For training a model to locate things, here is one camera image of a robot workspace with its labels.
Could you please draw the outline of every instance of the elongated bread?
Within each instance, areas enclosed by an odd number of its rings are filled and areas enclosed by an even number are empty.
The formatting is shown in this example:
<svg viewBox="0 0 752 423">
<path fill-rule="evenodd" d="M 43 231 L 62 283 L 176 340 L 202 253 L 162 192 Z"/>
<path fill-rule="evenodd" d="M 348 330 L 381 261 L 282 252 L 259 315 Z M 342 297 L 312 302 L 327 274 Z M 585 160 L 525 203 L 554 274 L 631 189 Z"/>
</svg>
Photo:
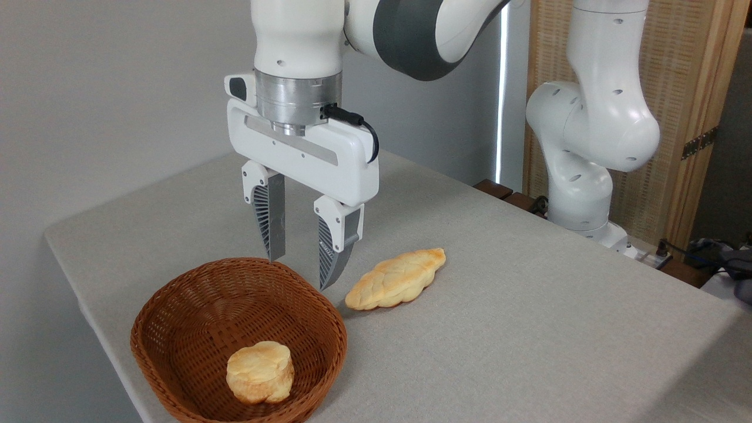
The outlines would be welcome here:
<svg viewBox="0 0 752 423">
<path fill-rule="evenodd" d="M 382 261 L 363 275 L 344 302 L 351 309 L 370 310 L 415 300 L 433 282 L 436 270 L 446 260 L 443 248 L 433 248 Z"/>
<path fill-rule="evenodd" d="M 295 370 L 290 349 L 262 341 L 237 350 L 227 361 L 227 385 L 242 403 L 279 403 L 289 397 Z"/>
</svg>

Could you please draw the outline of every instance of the gray table surface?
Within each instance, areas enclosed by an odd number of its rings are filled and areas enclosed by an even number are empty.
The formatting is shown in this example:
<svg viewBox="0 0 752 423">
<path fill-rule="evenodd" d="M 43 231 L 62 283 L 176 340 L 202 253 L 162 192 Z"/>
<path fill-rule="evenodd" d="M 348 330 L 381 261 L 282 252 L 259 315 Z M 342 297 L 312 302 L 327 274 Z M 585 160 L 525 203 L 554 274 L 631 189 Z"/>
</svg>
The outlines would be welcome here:
<svg viewBox="0 0 752 423">
<path fill-rule="evenodd" d="M 177 275 L 264 255 L 230 155 L 54 225 L 46 237 L 144 421 L 174 419 L 129 349 Z M 317 283 L 314 191 L 287 182 L 287 255 Z M 352 312 L 377 262 L 443 247 L 413 303 Z M 312 422 L 752 421 L 752 318 L 670 276 L 389 153 L 364 239 L 325 291 L 347 361 Z"/>
</svg>

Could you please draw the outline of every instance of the brown wicker basket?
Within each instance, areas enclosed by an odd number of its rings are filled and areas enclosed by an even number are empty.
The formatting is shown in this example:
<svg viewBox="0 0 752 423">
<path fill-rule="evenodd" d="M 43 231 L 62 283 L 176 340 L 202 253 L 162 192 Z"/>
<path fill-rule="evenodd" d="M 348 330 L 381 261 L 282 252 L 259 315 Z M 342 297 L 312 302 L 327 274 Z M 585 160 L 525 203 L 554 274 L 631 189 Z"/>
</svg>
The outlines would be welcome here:
<svg viewBox="0 0 752 423">
<path fill-rule="evenodd" d="M 282 403 L 246 406 L 227 386 L 227 360 L 264 340 L 290 348 L 295 381 Z M 159 289 L 133 324 L 131 350 L 179 421 L 298 422 L 313 414 L 337 378 L 347 333 L 334 306 L 289 267 L 229 258 Z"/>
</svg>

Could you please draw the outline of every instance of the black cable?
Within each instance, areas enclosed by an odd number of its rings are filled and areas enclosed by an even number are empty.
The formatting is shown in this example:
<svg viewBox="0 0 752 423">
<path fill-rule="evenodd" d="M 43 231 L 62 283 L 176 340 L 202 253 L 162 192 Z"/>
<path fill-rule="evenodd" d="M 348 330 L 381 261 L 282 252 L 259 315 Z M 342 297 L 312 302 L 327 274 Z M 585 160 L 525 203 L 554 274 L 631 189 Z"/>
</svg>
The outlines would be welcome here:
<svg viewBox="0 0 752 423">
<path fill-rule="evenodd" d="M 371 154 L 371 159 L 368 161 L 370 163 L 376 160 L 376 157 L 378 157 L 378 135 L 376 135 L 376 129 L 374 129 L 373 126 L 369 125 L 365 120 L 363 121 L 363 126 L 365 126 L 365 128 L 371 133 L 371 136 L 374 139 L 374 150 Z"/>
<path fill-rule="evenodd" d="M 371 153 L 371 159 L 368 161 L 368 163 L 376 160 L 376 157 L 378 157 L 378 136 L 376 136 L 376 130 L 373 128 L 373 126 L 369 125 L 368 122 L 365 121 L 365 118 L 363 116 L 351 111 L 344 110 L 343 108 L 338 107 L 337 103 L 322 107 L 321 116 L 322 119 L 324 117 L 331 117 L 335 120 L 347 122 L 350 125 L 365 126 L 365 128 L 371 133 L 371 137 L 373 137 L 374 139 L 374 148 L 373 152 Z"/>
<path fill-rule="evenodd" d="M 709 264 L 709 265 L 712 265 L 712 266 L 723 267 L 724 269 L 733 270 L 734 272 L 740 272 L 742 274 L 748 274 L 749 273 L 748 269 L 740 269 L 738 267 L 729 266 L 728 265 L 728 261 L 725 262 L 725 263 L 719 263 L 719 262 L 717 262 L 715 260 L 708 260 L 708 259 L 702 258 L 700 256 L 696 256 L 695 254 L 692 254 L 689 251 L 685 251 L 685 250 L 677 247 L 676 245 L 673 245 L 671 242 L 669 242 L 665 238 L 661 239 L 660 241 L 662 243 L 666 244 L 667 246 L 671 247 L 672 249 L 674 249 L 674 250 L 676 250 L 676 251 L 684 254 L 684 256 L 689 257 L 691 259 L 694 259 L 694 260 L 697 260 L 697 261 L 700 261 L 700 262 L 703 262 L 703 263 L 706 263 L 706 264 Z M 736 259 L 736 260 L 739 260 L 739 261 L 749 261 L 749 260 L 744 260 L 744 259 Z"/>
</svg>

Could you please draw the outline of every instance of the bread roll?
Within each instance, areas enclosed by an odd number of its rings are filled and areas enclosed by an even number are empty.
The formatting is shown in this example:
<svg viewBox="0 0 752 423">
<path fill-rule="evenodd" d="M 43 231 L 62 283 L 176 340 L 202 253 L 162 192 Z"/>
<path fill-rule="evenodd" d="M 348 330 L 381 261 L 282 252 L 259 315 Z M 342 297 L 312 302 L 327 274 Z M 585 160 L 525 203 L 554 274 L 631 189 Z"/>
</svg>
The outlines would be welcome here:
<svg viewBox="0 0 752 423">
<path fill-rule="evenodd" d="M 355 310 L 393 307 L 412 301 L 433 282 L 436 270 L 444 265 L 444 249 L 418 250 L 382 261 L 363 275 L 344 298 Z"/>
<path fill-rule="evenodd" d="M 285 400 L 294 377 L 290 349 L 274 341 L 241 348 L 227 361 L 227 385 L 247 405 Z"/>
</svg>

